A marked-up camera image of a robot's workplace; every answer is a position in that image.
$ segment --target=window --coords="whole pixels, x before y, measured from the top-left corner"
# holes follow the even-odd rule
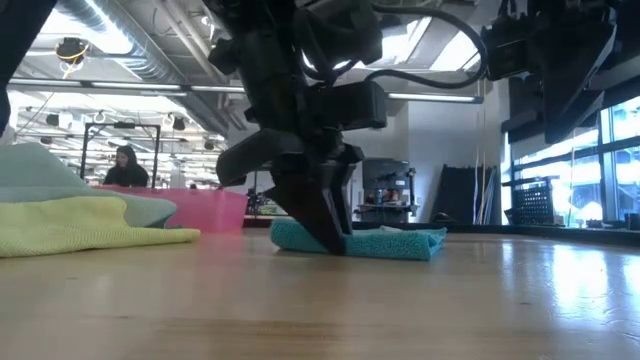
[[[535,152],[531,155],[522,157],[517,163],[528,164],[534,161],[546,159],[548,157],[564,155],[573,150],[581,150],[598,145],[598,129],[589,130],[585,133],[576,135],[575,138],[567,139],[563,142],[551,145],[550,147]]]
[[[602,220],[600,162],[597,156],[523,169],[520,178],[559,176],[552,181],[553,208],[570,227],[584,227],[587,220]]]
[[[640,147],[615,152],[618,219],[640,212]]]
[[[609,111],[611,122],[607,124],[603,116],[603,125],[613,127],[613,133],[603,137],[605,143],[640,136],[640,96],[605,111]]]

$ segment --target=table surface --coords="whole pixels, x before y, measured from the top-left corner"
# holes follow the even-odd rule
[[[451,234],[431,263],[265,230],[0,260],[0,359],[640,359],[640,253]]]

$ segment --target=teal towel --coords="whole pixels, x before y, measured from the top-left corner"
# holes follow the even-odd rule
[[[429,261],[442,248],[447,229],[402,231],[354,230],[345,239],[347,256]],[[327,253],[302,225],[289,219],[271,224],[271,241],[286,250]]]

